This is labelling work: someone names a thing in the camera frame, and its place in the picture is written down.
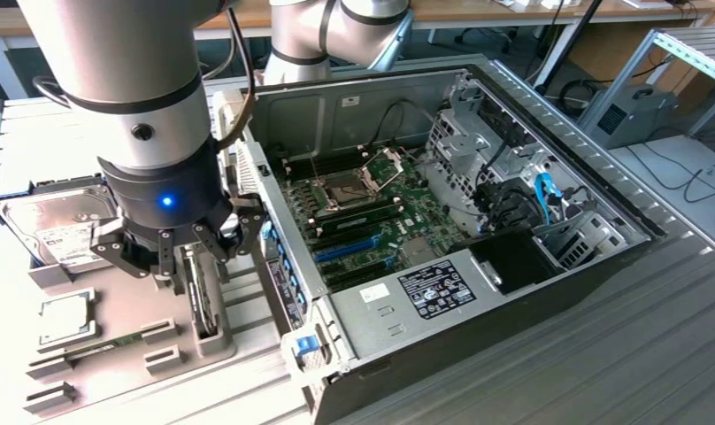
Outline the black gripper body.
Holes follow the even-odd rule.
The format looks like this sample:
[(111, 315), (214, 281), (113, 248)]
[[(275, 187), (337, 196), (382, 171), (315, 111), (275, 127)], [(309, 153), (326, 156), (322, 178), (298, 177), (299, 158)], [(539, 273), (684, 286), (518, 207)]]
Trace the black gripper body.
[(118, 168), (98, 160), (126, 230), (138, 239), (158, 242), (161, 232), (187, 243), (195, 225), (219, 230), (233, 213), (233, 204), (222, 188), (215, 142), (205, 141), (179, 163), (154, 169)]

